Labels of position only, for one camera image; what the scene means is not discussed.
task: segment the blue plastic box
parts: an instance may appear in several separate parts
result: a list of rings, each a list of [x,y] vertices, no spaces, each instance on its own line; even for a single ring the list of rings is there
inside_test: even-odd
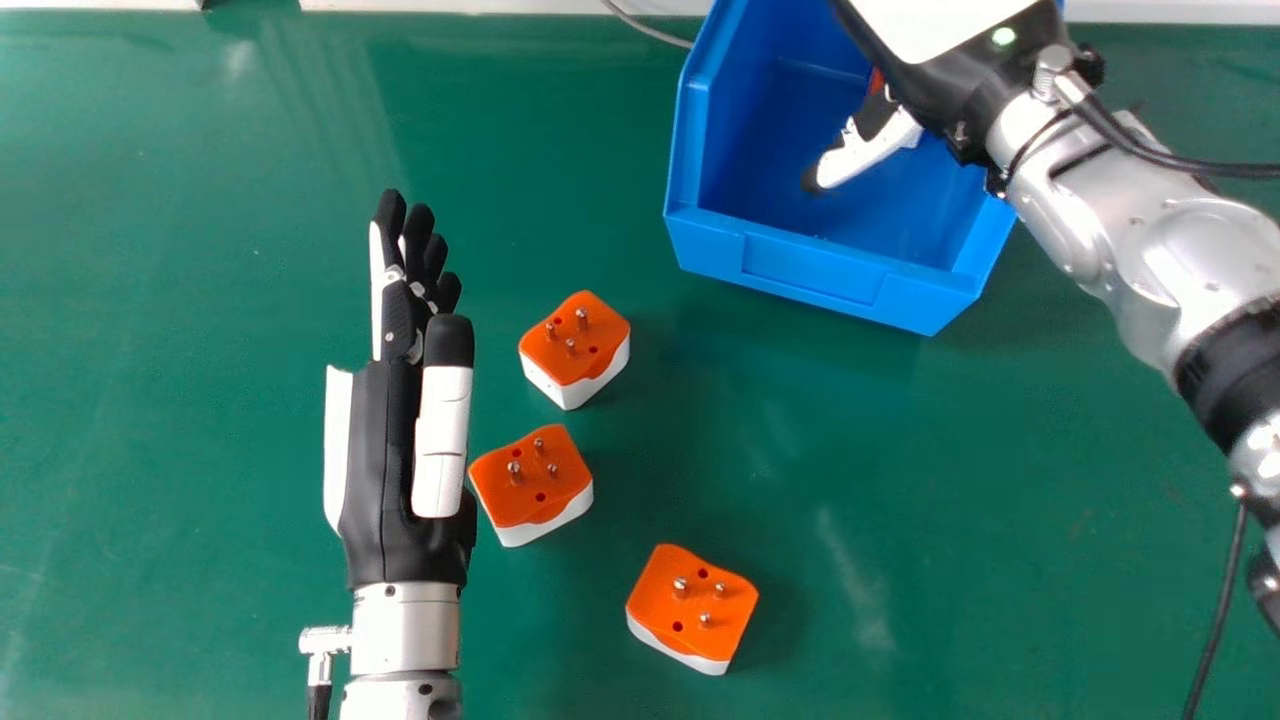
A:
[[[803,188],[869,70],[828,0],[716,3],[676,102],[664,217],[681,268],[924,336],[982,295],[1015,215],[941,140]]]

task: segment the white wall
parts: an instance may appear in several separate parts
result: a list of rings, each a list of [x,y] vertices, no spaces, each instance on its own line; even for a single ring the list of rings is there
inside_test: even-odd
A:
[[[301,0],[308,10],[603,13],[599,0]],[[712,0],[616,0],[636,14],[704,15]],[[980,3],[982,0],[970,0]],[[1074,22],[1280,24],[1280,0],[1068,0]]]

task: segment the robotic hand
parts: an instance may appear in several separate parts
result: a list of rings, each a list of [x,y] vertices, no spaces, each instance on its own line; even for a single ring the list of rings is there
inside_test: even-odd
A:
[[[1070,41],[1053,0],[831,1],[892,97],[959,161],[988,169],[991,190],[1228,456],[1233,495],[1266,529],[1249,582],[1280,632],[1280,228],[1202,179],[1280,178],[1280,167],[1183,159],[1133,114],[1108,113],[1093,96],[1102,60]],[[819,186],[905,132],[872,126],[895,140],[832,149]]]
[[[325,720],[332,660],[351,653],[343,720],[457,719],[458,601],[476,542],[462,484],[475,337],[453,315],[435,218],[383,193],[369,227],[372,361],[329,368],[324,511],[347,552],[351,625],[310,628],[308,716]]]

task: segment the gray cable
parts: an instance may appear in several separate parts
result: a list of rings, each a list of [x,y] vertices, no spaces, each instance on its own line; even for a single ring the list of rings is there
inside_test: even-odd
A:
[[[685,40],[684,37],[676,37],[675,35],[667,35],[666,32],[662,32],[660,29],[652,28],[652,27],[641,23],[640,20],[632,18],[626,10],[623,10],[622,8],[618,8],[618,5],[613,0],[600,0],[600,4],[604,5],[611,13],[613,13],[614,15],[617,15],[617,18],[620,20],[622,20],[622,22],[627,23],[628,26],[634,27],[635,29],[637,29],[637,31],[648,35],[649,37],[660,40],[660,41],[666,42],[667,45],[675,45],[676,47],[684,47],[685,50],[690,50],[694,46],[692,42],[690,42],[689,40]]]

